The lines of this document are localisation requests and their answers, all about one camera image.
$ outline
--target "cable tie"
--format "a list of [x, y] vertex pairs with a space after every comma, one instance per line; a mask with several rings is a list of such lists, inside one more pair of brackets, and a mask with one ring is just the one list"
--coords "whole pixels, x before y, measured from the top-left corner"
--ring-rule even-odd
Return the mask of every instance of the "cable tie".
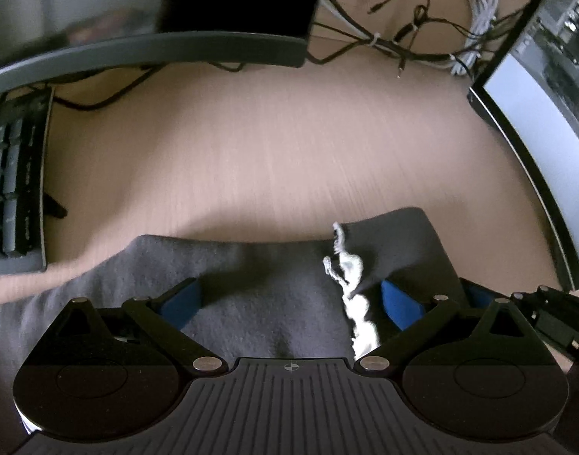
[[374, 46], [376, 46], [376, 42], [378, 41], [378, 39], [380, 39], [380, 33], [374, 33], [374, 38], [372, 38], [372, 40], [370, 41], [368, 46], [370, 48], [373, 48]]

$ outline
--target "monitor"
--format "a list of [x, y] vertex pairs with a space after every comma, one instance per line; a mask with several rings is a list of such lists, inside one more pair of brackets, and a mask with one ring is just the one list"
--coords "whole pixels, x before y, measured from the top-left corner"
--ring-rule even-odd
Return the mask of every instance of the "monitor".
[[524, 167], [551, 225], [564, 289], [579, 288], [579, 0], [531, 0], [469, 100]]
[[301, 66], [318, 0], [0, 0], [0, 93], [178, 61]]

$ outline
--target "black keyboard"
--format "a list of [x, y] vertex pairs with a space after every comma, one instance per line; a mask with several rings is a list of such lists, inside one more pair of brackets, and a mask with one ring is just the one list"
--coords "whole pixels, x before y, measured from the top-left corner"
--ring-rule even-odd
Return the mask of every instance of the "black keyboard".
[[0, 105], [0, 274], [43, 271], [43, 160], [52, 90]]

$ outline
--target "gray cloth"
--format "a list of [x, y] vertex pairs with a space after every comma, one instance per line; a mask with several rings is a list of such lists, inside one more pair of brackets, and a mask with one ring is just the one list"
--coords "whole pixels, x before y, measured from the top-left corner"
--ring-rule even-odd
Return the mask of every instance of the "gray cloth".
[[[369, 296], [369, 318], [382, 341], [396, 333], [380, 298], [380, 281], [389, 275], [423, 300], [434, 294], [464, 299], [422, 210], [396, 210], [345, 228], [346, 249], [364, 263], [357, 292]], [[133, 296], [155, 297], [194, 276], [201, 281], [203, 306], [183, 331], [230, 364], [242, 356], [351, 360], [352, 322], [340, 286], [322, 264], [332, 247], [331, 240], [248, 244], [140, 236], [60, 287], [0, 305], [0, 453], [26, 436], [13, 405], [15, 373], [73, 297], [88, 297], [96, 308], [116, 307]]]

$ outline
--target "silver bolt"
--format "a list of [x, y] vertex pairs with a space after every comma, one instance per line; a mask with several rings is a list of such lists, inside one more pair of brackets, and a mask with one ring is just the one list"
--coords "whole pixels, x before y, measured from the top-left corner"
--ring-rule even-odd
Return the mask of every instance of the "silver bolt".
[[217, 357], [210, 355], [204, 355], [203, 357], [198, 357], [192, 362], [192, 367], [197, 371], [215, 371], [222, 367], [222, 361]]
[[367, 371], [383, 371], [390, 366], [389, 360], [379, 355], [365, 356], [359, 364]]

